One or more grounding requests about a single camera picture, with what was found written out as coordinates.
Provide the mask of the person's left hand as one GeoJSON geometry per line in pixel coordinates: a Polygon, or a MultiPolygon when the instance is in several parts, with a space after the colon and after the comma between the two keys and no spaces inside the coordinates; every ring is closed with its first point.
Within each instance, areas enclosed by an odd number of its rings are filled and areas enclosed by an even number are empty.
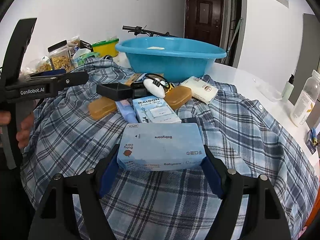
{"type": "MultiPolygon", "coordinates": [[[[6,111],[1,111],[0,113],[0,123],[1,126],[8,125],[11,121],[11,114],[6,111]]],[[[20,124],[20,131],[16,134],[16,139],[18,141],[18,146],[20,149],[25,148],[29,143],[29,137],[31,129],[34,125],[34,113],[31,112],[20,124]]]]}

